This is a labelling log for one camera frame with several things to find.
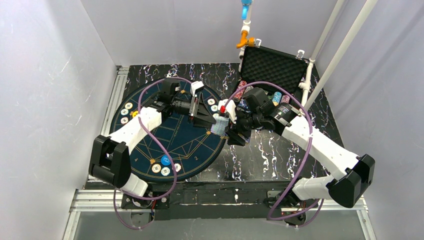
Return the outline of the blue patterned playing cards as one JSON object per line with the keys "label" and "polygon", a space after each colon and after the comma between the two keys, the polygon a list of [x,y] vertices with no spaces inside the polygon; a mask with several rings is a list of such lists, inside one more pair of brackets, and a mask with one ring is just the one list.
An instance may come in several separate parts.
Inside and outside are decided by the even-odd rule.
{"label": "blue patterned playing cards", "polygon": [[215,113],[213,117],[216,123],[211,126],[211,133],[221,137],[225,137],[227,135],[226,128],[229,125],[230,119],[228,117],[220,116],[218,113]]}

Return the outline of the blue small blind button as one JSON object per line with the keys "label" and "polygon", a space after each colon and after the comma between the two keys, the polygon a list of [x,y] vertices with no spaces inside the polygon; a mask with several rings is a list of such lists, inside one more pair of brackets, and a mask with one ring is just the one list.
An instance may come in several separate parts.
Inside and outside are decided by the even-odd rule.
{"label": "blue small blind button", "polygon": [[170,166],[171,165],[171,161],[170,161],[170,159],[168,158],[167,155],[163,155],[160,159],[160,162],[163,166]]}

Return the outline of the red white poker chip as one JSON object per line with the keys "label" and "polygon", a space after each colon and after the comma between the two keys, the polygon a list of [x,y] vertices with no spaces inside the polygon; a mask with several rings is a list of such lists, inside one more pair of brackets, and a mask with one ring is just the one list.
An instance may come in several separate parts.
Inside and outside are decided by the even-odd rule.
{"label": "red white poker chip", "polygon": [[177,173],[182,169],[182,166],[180,163],[175,163],[174,166]]}

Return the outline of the light blue poker chip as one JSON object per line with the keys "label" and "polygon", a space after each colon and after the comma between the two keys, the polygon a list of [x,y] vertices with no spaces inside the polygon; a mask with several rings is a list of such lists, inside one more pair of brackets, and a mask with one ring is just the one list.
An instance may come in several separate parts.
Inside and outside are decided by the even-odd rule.
{"label": "light blue poker chip", "polygon": [[168,176],[171,173],[171,170],[169,167],[163,167],[160,173],[162,176]]}

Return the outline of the playing card deck box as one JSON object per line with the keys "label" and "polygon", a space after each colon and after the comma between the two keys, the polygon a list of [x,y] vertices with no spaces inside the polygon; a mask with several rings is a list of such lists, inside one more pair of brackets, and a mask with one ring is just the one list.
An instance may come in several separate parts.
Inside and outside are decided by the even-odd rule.
{"label": "playing card deck box", "polygon": [[234,145],[245,146],[250,142],[250,135],[245,136],[243,133],[237,133],[234,137]]}

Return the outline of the orange poker chip stack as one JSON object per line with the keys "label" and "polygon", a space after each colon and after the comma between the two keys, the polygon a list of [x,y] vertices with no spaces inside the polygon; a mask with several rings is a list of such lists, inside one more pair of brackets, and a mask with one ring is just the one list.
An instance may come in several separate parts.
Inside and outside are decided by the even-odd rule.
{"label": "orange poker chip stack", "polygon": [[129,122],[129,119],[128,119],[128,117],[122,117],[121,119],[120,119],[120,123],[121,124],[123,124],[123,125],[125,125],[126,123],[128,123]]}

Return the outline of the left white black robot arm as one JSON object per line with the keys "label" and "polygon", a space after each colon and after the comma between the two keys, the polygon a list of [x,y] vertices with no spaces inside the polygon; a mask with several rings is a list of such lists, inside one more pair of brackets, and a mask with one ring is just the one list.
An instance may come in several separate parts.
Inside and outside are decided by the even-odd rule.
{"label": "left white black robot arm", "polygon": [[140,200],[145,196],[148,183],[132,172],[130,155],[138,143],[149,136],[171,160],[171,156],[152,134],[172,114],[188,116],[188,121],[198,128],[211,128],[216,123],[203,98],[202,81],[186,82],[190,85],[189,99],[178,96],[183,93],[182,77],[159,79],[145,87],[138,99],[137,115],[119,130],[98,135],[91,150],[89,175],[115,187],[122,193]]}

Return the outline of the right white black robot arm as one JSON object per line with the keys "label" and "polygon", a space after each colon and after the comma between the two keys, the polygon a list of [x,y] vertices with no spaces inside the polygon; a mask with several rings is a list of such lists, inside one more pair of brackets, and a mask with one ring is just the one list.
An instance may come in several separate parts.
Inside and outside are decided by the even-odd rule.
{"label": "right white black robot arm", "polygon": [[308,151],[330,173],[316,178],[295,177],[283,200],[291,204],[309,199],[334,200],[345,208],[352,208],[374,176],[375,160],[368,154],[357,154],[341,147],[313,127],[298,108],[282,102],[275,105],[259,87],[245,96],[248,111],[237,109],[233,100],[218,104],[222,116],[229,117],[226,128],[229,145],[244,146],[255,129],[265,129]]}

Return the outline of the light blue chip row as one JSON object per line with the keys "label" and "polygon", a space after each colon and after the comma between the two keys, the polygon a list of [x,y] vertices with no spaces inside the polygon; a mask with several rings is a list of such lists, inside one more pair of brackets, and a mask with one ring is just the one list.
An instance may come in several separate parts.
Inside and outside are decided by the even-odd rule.
{"label": "light blue chip row", "polygon": [[282,96],[282,93],[278,91],[273,94],[271,100],[274,106],[278,106],[281,103]]}

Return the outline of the red white chip row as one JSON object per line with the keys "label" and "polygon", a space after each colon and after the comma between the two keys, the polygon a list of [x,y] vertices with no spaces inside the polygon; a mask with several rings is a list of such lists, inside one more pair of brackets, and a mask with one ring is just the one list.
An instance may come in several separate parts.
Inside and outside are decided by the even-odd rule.
{"label": "red white chip row", "polygon": [[237,88],[236,88],[236,91],[235,91],[235,96],[234,96],[235,98],[240,99],[243,96],[243,94],[246,90],[244,88],[245,85],[247,85],[246,81],[244,81],[244,80],[239,81]]}

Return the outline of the purple chip row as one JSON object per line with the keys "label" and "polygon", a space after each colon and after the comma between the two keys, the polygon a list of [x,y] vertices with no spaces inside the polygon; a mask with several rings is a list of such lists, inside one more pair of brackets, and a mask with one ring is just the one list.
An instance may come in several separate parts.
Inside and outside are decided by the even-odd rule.
{"label": "purple chip row", "polygon": [[290,100],[291,100],[291,98],[288,95],[283,95],[280,102],[289,104]]}

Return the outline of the black poker chip case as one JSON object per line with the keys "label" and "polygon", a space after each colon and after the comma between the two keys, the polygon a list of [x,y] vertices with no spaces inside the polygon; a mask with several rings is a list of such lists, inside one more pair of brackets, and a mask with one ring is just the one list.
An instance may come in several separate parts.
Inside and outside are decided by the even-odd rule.
{"label": "black poker chip case", "polygon": [[241,81],[270,82],[294,95],[298,101],[302,99],[299,84],[309,65],[306,58],[297,58],[296,55],[264,46],[246,46],[240,59]]}

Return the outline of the round dark blue poker mat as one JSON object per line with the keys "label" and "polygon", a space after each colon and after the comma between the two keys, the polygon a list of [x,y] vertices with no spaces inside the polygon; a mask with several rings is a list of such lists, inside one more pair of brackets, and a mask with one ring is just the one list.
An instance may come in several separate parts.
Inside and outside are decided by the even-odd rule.
{"label": "round dark blue poker mat", "polygon": [[[141,101],[144,103],[148,98],[160,90],[161,84],[157,81],[145,83],[123,98],[118,110],[115,112],[110,133],[124,126],[121,118],[132,119],[132,112],[138,110],[139,96],[144,88],[149,89],[143,95]],[[127,115],[121,115],[126,103],[132,103],[132,109],[128,109]],[[209,128],[194,127],[188,116],[174,113],[159,127],[152,130],[152,134],[167,149],[174,164],[181,164],[182,169],[177,172],[178,181],[189,179],[205,170],[219,156],[225,146],[226,140],[219,135],[211,133]],[[146,182],[169,183],[172,182],[173,169],[171,165],[161,164],[161,157],[165,155],[162,149],[150,136],[146,136],[137,144],[130,154],[132,173]],[[168,167],[171,172],[163,176],[161,172],[153,173],[152,165],[160,164],[161,169]]]}

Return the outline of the orange pipe clamp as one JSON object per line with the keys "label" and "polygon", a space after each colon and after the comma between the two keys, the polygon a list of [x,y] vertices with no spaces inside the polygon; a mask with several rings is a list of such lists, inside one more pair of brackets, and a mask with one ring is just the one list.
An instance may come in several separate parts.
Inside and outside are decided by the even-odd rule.
{"label": "orange pipe clamp", "polygon": [[249,37],[249,32],[247,30],[242,30],[240,34],[240,41],[236,44],[237,49],[243,47],[254,47],[256,39],[254,37]]}

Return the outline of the white pvc pipe frame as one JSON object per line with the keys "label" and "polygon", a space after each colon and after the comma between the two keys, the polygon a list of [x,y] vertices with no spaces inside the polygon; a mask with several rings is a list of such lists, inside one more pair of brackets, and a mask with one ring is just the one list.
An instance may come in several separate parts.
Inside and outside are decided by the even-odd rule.
{"label": "white pvc pipe frame", "polygon": [[309,113],[318,120],[339,118],[359,103],[356,96],[371,90],[375,63],[372,40],[380,0],[318,0],[319,7],[329,7],[330,15],[322,30],[324,40],[312,58],[314,102]]}

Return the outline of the aluminium rail left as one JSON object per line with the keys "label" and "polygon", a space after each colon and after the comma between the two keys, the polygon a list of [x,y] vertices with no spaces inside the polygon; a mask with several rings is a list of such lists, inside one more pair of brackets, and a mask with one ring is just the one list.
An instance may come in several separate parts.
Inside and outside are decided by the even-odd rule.
{"label": "aluminium rail left", "polygon": [[103,119],[102,127],[100,130],[101,135],[107,136],[110,132],[110,127],[113,122],[113,117],[118,110],[126,88],[130,67],[119,66],[114,80],[113,88],[110,94],[108,105],[106,108],[105,116]]}

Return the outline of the aluminium rail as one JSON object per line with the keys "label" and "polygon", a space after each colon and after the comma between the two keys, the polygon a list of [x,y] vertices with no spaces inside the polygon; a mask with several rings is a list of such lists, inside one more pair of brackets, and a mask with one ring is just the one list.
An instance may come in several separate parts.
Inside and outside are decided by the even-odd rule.
{"label": "aluminium rail", "polygon": [[247,189],[186,189],[153,209],[138,208],[112,190],[78,190],[65,240],[374,240],[364,199],[353,208],[332,200],[306,214],[309,224],[268,221],[264,193]]}
{"label": "aluminium rail", "polygon": [[107,136],[110,132],[110,127],[113,122],[113,117],[118,110],[126,88],[130,67],[119,66],[114,80],[113,88],[110,94],[108,105],[106,108],[105,116],[103,119],[102,127],[100,130],[101,135]]}

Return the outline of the aluminium rail front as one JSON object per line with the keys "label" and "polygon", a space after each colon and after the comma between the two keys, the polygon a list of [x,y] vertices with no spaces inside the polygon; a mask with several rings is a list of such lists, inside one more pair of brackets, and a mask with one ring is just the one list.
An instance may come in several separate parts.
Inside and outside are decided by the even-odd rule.
{"label": "aluminium rail front", "polygon": [[112,190],[78,190],[65,240],[374,240],[364,199],[353,208],[332,200],[306,214],[309,224],[268,221],[264,193],[247,189],[186,189],[153,209],[138,208]]}

